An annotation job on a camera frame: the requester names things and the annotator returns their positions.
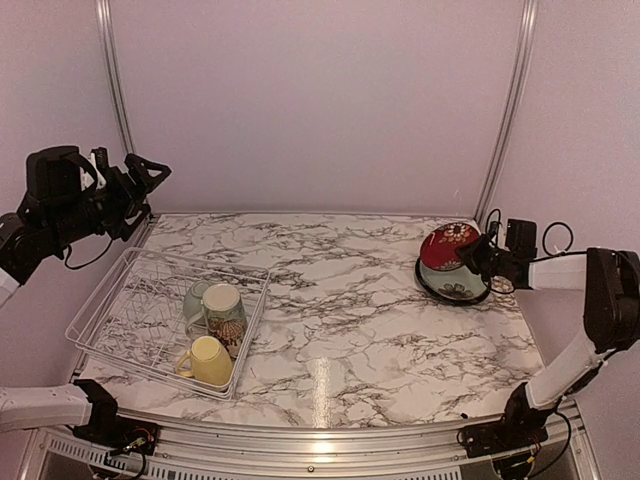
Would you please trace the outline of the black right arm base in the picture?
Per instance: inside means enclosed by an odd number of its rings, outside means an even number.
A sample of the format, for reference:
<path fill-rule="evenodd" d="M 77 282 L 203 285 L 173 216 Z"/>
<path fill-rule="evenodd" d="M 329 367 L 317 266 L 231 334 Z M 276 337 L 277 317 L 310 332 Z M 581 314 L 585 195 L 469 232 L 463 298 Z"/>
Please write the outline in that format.
<path fill-rule="evenodd" d="M 503 414 L 499 420 L 461 428 L 456 439 L 469 458 L 534 446 L 548 439 L 545 424 L 551 413 L 532 410 L 520 419 Z"/>

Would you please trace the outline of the yellow mug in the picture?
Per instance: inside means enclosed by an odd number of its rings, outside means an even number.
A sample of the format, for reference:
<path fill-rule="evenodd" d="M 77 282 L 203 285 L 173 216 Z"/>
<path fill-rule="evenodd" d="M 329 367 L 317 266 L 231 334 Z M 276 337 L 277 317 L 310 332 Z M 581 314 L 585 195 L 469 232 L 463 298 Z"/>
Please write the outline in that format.
<path fill-rule="evenodd" d="M 231 380 L 233 362 L 218 339 L 200 336 L 178 360 L 175 371 L 182 377 L 223 387 Z"/>

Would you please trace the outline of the aluminium corner post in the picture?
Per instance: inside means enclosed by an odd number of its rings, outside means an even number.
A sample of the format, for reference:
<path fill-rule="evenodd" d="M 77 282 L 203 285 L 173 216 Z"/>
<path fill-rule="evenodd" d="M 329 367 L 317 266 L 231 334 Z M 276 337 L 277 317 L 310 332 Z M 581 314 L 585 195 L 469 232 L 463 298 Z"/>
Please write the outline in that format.
<path fill-rule="evenodd" d="M 537 0 L 526 0 L 523 2 L 515 57 L 505 105 L 488 170 L 474 211 L 474 220 L 476 222 L 484 221 L 489 216 L 489 210 L 497 191 L 500 175 L 506 164 L 511 134 L 518 108 L 524 95 L 529 73 L 538 10 L 539 2 Z"/>
<path fill-rule="evenodd" d="M 136 147 L 120 71 L 111 1 L 96 0 L 95 7 L 99 40 L 117 131 L 123 151 L 126 154 L 134 154 Z"/>

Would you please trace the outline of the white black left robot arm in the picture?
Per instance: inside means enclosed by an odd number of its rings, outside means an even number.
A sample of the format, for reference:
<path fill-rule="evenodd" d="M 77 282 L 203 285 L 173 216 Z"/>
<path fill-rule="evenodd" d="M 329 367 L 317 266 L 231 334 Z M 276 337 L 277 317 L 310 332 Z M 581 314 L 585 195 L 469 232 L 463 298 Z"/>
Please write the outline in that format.
<path fill-rule="evenodd" d="M 64 293 L 45 291 L 45 281 L 28 281 L 50 258 L 67 261 L 75 243 L 93 236 L 128 241 L 151 214 L 148 196 L 172 173 L 169 166 L 133 153 L 123 167 L 109 163 L 106 149 L 83 156 L 62 145 L 26 158 L 26 192 L 16 211 L 1 217 L 1 310 L 20 336 L 37 345 L 58 326 Z M 75 436 L 105 445 L 151 439 L 153 430 L 119 415 L 114 397 L 94 380 L 58 386 L 1 388 L 4 432 L 67 426 Z"/>

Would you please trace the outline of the aluminium left corner post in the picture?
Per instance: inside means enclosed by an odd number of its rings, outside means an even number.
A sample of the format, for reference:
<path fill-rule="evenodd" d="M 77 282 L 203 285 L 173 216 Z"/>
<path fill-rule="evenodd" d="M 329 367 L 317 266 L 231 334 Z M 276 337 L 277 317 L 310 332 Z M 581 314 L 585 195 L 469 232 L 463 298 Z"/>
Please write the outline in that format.
<path fill-rule="evenodd" d="M 126 154 L 134 154 L 136 147 L 120 71 L 111 1 L 96 0 L 95 7 L 99 40 L 117 131 L 123 151 Z"/>

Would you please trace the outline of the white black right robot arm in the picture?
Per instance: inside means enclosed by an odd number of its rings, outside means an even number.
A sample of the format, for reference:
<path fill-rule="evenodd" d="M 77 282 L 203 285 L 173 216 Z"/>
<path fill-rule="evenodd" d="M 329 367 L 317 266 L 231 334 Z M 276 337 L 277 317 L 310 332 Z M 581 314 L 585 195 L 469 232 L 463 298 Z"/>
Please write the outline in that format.
<path fill-rule="evenodd" d="M 639 255 L 630 250 L 587 247 L 556 253 L 540 250 L 535 222 L 510 219 L 503 240 L 497 228 L 456 250 L 457 257 L 484 281 L 500 277 L 516 290 L 573 293 L 572 335 L 564 348 L 510 395 L 495 438 L 515 448 L 529 437 L 561 400 L 586 386 L 602 365 L 639 340 Z"/>

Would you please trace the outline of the pale green butterfly cup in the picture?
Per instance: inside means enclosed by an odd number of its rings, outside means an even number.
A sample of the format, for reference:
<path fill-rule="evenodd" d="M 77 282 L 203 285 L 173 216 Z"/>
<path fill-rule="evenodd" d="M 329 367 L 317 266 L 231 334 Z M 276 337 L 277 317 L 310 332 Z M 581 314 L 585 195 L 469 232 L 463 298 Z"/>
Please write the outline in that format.
<path fill-rule="evenodd" d="M 202 309 L 202 297 L 211 283 L 206 280 L 198 280 L 187 288 L 183 299 L 182 314 L 189 320 Z"/>

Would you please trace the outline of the red floral plate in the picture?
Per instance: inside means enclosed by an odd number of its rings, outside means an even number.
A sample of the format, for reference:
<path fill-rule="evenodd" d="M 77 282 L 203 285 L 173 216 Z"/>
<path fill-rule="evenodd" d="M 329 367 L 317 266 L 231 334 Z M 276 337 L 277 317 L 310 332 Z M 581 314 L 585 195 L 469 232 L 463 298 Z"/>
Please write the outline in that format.
<path fill-rule="evenodd" d="M 451 222 L 433 230 L 420 247 L 419 260 L 434 271 L 446 272 L 459 269 L 463 262 L 456 253 L 460 247 L 473 243 L 480 232 L 473 225 Z"/>

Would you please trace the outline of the floral tall mug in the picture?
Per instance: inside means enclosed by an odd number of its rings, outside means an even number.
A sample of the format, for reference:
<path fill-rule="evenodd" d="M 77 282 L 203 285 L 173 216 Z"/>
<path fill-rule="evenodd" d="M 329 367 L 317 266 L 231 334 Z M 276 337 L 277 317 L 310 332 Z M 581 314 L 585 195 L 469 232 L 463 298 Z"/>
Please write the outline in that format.
<path fill-rule="evenodd" d="M 216 338 L 236 359 L 248 328 L 247 316 L 239 289 L 230 284 L 209 286 L 201 297 L 200 310 L 185 325 L 185 334 L 195 340 L 198 336 Z"/>

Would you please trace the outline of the aluminium front rail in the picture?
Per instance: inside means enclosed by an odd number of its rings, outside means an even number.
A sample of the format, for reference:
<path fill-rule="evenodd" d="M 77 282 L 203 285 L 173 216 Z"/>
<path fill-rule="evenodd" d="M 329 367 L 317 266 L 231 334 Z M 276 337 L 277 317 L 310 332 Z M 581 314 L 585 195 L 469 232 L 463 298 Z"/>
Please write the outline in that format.
<path fill-rule="evenodd" d="M 562 405 L 544 441 L 471 457 L 478 420 L 407 427 L 303 429 L 150 416 L 151 454 L 113 455 L 65 427 L 32 433 L 21 479 L 599 479 L 577 406 Z"/>

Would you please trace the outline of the aluminium right corner post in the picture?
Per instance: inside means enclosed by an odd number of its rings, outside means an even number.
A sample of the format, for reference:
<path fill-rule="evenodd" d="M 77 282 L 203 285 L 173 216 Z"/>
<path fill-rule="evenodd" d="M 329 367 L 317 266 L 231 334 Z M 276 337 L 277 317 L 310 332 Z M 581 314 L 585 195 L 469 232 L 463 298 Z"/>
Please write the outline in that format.
<path fill-rule="evenodd" d="M 474 220 L 476 222 L 484 221 L 489 216 L 489 210 L 497 191 L 500 175 L 506 164 L 511 134 L 518 108 L 524 95 L 529 73 L 538 10 L 539 2 L 537 0 L 526 0 L 523 2 L 515 57 L 505 105 L 488 170 L 474 211 Z"/>

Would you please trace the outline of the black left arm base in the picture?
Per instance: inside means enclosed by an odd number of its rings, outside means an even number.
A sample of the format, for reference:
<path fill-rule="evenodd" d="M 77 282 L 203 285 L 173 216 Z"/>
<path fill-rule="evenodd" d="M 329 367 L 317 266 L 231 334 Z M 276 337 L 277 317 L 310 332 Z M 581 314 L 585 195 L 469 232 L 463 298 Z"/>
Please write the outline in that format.
<path fill-rule="evenodd" d="M 91 421 L 88 425 L 71 428 L 76 438 L 110 449 L 110 455 L 142 453 L 151 456 L 158 440 L 160 427 L 156 423 L 116 415 L 113 418 Z"/>

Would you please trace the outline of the pale green floral plate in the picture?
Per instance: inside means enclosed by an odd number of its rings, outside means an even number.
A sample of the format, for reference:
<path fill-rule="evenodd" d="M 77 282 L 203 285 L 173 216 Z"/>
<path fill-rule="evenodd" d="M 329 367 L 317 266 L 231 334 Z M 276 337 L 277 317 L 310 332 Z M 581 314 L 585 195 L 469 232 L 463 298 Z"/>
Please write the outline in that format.
<path fill-rule="evenodd" d="M 456 306 L 471 306 L 484 301 L 490 287 L 466 266 L 450 271 L 433 270 L 416 260 L 417 283 L 434 299 Z"/>

